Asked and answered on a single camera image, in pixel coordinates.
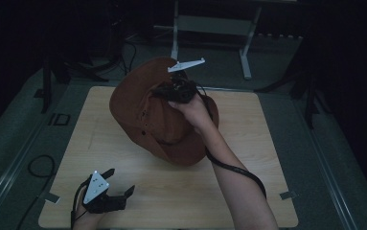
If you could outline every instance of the white bracket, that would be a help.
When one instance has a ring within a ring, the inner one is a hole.
[[[182,63],[178,61],[177,64],[175,64],[173,67],[168,67],[168,73],[188,69],[190,67],[202,64],[204,62],[206,62],[204,58],[201,58],[200,60],[194,60],[194,61],[188,61],[188,62],[182,62]]]
[[[83,203],[87,204],[95,197],[99,196],[102,192],[107,190],[108,187],[109,184],[105,181],[105,179],[97,171],[94,171],[91,176],[87,192],[85,193]]]

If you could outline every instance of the wooden board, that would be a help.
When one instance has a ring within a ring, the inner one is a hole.
[[[211,163],[204,158],[191,167],[176,167],[134,144],[111,116],[114,87],[92,87],[70,139],[39,224],[70,227],[76,189],[93,171],[114,168],[107,179],[115,196],[135,185],[124,211],[108,213],[102,228],[232,228],[233,222]],[[253,93],[207,91],[219,110],[219,130],[249,171],[264,183],[267,200],[280,227],[298,219],[291,199],[281,200],[287,184],[270,137],[258,96]]]

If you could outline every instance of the metal frame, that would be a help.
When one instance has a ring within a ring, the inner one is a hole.
[[[240,59],[243,71],[243,77],[246,80],[252,78],[251,70],[248,62],[248,51],[251,45],[252,38],[255,33],[256,25],[260,18],[262,7],[258,7],[252,21],[236,20],[236,19],[221,19],[212,17],[198,17],[179,14],[179,1],[174,1],[174,21],[173,21],[173,45],[171,58],[177,59],[178,56],[178,31],[192,31],[215,33],[224,35],[246,35],[245,45],[240,49]]]

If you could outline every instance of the human arm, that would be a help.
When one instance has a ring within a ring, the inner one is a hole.
[[[209,152],[220,162],[246,170],[218,131],[198,95],[189,103],[170,103],[180,110],[200,134]],[[236,229],[278,229],[276,220],[258,184],[213,164]]]

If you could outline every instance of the table leg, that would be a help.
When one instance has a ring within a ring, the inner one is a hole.
[[[243,77],[246,80],[250,80],[252,78],[251,70],[249,68],[248,57],[246,56],[246,54],[248,54],[249,46],[251,45],[251,41],[255,33],[255,28],[261,15],[261,11],[262,7],[258,7],[255,13],[254,20],[252,21],[251,26],[249,28],[249,33],[246,39],[245,46],[243,47],[243,49],[240,49],[240,59],[241,59]]]

